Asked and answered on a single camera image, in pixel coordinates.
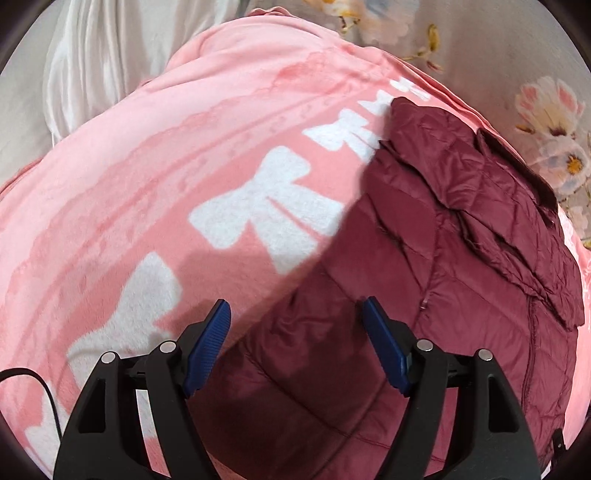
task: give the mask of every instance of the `maroon puffer jacket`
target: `maroon puffer jacket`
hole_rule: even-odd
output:
[[[356,314],[371,295],[446,351],[492,350],[540,462],[564,423],[583,303],[551,189],[444,110],[396,99],[388,133],[322,260],[193,399],[206,447],[248,480],[376,475],[406,400]],[[430,472],[449,445],[448,392]]]

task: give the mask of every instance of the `blue gripper pad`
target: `blue gripper pad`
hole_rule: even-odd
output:
[[[213,364],[222,348],[222,344],[230,329],[232,313],[230,304],[225,300],[219,302],[217,309],[207,321],[187,360],[187,374],[183,390],[187,398],[205,385]]]
[[[410,349],[403,349],[394,339],[388,322],[392,322],[374,297],[370,297],[363,303],[363,325],[368,333],[369,340],[374,346],[379,362],[390,385],[400,390],[404,396],[408,396],[411,383],[408,379],[411,355]]]

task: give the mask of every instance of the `white bow pattern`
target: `white bow pattern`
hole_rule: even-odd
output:
[[[285,275],[307,259],[318,243],[287,213],[315,232],[332,236],[343,211],[340,202],[294,183],[309,172],[305,159],[287,147],[275,147],[252,180],[196,207],[189,222],[216,249],[234,245],[250,222],[275,269]]]
[[[390,95],[388,92],[384,92],[383,90],[378,90],[375,95],[374,102],[370,102],[368,100],[359,100],[357,103],[375,116],[385,116],[390,109],[392,100],[394,100],[394,95]]]
[[[182,286],[156,252],[135,267],[121,290],[117,308],[102,328],[75,341],[68,350],[70,369],[82,387],[102,353],[115,351],[123,357],[150,353],[171,334],[154,323],[179,303]],[[138,409],[146,438],[156,435],[148,395],[138,392]]]
[[[333,124],[307,128],[302,133],[331,152],[339,151],[347,144],[361,161],[369,163],[379,147],[379,137],[364,128],[368,124],[361,115],[345,108]]]
[[[425,92],[425,90],[420,89],[413,82],[404,77],[400,77],[399,81],[390,80],[390,85],[392,85],[394,88],[396,88],[396,90],[399,90],[400,92],[414,93],[416,96],[418,96],[421,100],[424,101],[427,101],[431,98],[430,93],[427,93]]]
[[[69,415],[56,397],[56,390],[53,384],[47,382],[47,386],[56,403],[57,415],[63,430]],[[40,425],[33,425],[25,430],[25,437],[27,437],[30,445],[30,447],[25,447],[25,451],[43,473],[51,478],[53,467],[56,464],[57,451],[60,448],[60,439],[57,437],[51,404],[45,393],[41,398],[41,415],[42,420]]]

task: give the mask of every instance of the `pink fleece blanket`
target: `pink fleece blanket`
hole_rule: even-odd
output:
[[[0,193],[0,368],[41,374],[62,421],[102,352],[147,353],[219,297],[232,305],[232,343],[297,285],[356,199],[392,98],[493,131],[383,51],[283,10],[263,13],[191,40],[163,75]],[[591,395],[591,255],[561,220],[586,306],[571,440]],[[139,404],[151,460],[165,472],[145,395]],[[7,381],[0,409],[51,472],[59,445],[39,385]]]

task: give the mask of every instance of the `pink flower print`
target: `pink flower print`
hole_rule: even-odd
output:
[[[579,119],[585,109],[573,90],[562,80],[542,77],[527,83],[515,96],[515,108],[528,125],[517,125],[539,140],[552,137],[575,137]]]

